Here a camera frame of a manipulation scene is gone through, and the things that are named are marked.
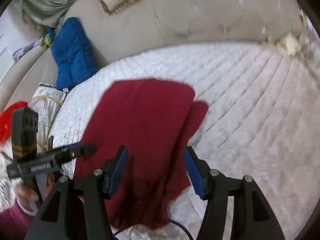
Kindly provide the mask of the person's left hand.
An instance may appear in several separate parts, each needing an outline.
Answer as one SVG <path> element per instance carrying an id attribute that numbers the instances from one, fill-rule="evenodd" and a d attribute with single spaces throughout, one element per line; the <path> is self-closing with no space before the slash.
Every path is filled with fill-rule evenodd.
<path id="1" fill-rule="evenodd" d="M 45 196 L 48 196 L 52 188 L 55 186 L 55 177 L 52 173 L 48 174 L 47 179 L 48 181 L 45 189 Z M 15 193 L 18 204 L 28 212 L 33 212 L 30 202 L 39 200 L 39 196 L 36 194 L 36 192 L 29 186 L 19 183 L 15 187 Z"/>

